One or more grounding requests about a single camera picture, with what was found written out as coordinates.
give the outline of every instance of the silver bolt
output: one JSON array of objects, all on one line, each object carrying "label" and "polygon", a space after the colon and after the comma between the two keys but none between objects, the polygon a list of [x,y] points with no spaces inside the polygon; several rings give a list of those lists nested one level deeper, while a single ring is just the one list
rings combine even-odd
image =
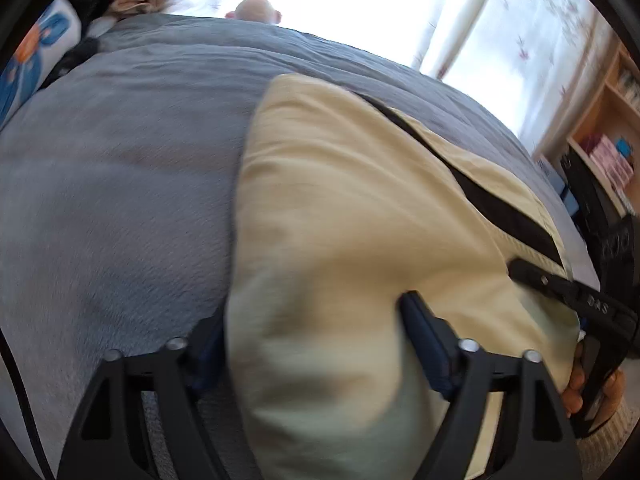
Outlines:
[{"label": "silver bolt", "polygon": [[174,337],[169,339],[164,346],[166,346],[168,350],[182,350],[183,348],[186,348],[188,344],[189,342],[185,338]]},{"label": "silver bolt", "polygon": [[540,355],[540,352],[537,350],[527,350],[523,355],[527,361],[532,363],[539,363],[542,361],[542,355]]},{"label": "silver bolt", "polygon": [[480,345],[473,339],[460,340],[458,346],[465,352],[477,352],[480,349]]},{"label": "silver bolt", "polygon": [[105,361],[111,363],[117,361],[118,359],[122,359],[122,352],[116,348],[111,348],[103,354],[102,358]]}]

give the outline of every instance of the gray bedspread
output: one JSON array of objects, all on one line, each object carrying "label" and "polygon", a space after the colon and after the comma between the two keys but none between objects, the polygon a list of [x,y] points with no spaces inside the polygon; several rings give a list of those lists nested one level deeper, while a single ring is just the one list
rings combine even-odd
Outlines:
[{"label": "gray bedspread", "polygon": [[[106,349],[156,350],[223,300],[242,143],[279,74],[370,94],[512,171],[545,203],[575,276],[596,283],[562,203],[523,147],[446,85],[260,23],[156,14],[121,22],[103,40],[100,54],[38,92],[0,135],[0,326],[54,467]],[[0,400],[9,395],[3,374]],[[255,478],[228,384],[202,409],[216,420],[232,477]],[[0,416],[23,442],[12,402],[0,402]]]}]

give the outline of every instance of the stuffed toy head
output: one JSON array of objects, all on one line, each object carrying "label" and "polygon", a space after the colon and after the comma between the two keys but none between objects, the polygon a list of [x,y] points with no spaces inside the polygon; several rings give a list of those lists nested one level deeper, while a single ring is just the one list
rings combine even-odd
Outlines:
[{"label": "stuffed toy head", "polygon": [[267,0],[243,0],[236,10],[228,12],[225,18],[276,25],[282,20],[282,14]]}]

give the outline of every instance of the white pillow with blue flower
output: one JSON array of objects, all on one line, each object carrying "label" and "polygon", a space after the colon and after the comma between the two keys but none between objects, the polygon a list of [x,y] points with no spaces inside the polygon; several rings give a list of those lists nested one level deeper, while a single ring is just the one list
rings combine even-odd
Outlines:
[{"label": "white pillow with blue flower", "polygon": [[80,20],[68,0],[55,0],[22,40],[0,75],[0,128],[80,41]]}]

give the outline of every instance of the sleeve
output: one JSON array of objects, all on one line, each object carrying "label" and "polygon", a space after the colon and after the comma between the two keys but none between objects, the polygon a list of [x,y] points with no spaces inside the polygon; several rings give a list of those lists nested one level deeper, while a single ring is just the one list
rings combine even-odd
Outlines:
[{"label": "sleeve", "polygon": [[640,411],[623,399],[616,413],[595,433],[578,440],[584,480],[596,480],[613,462],[638,423]]}]

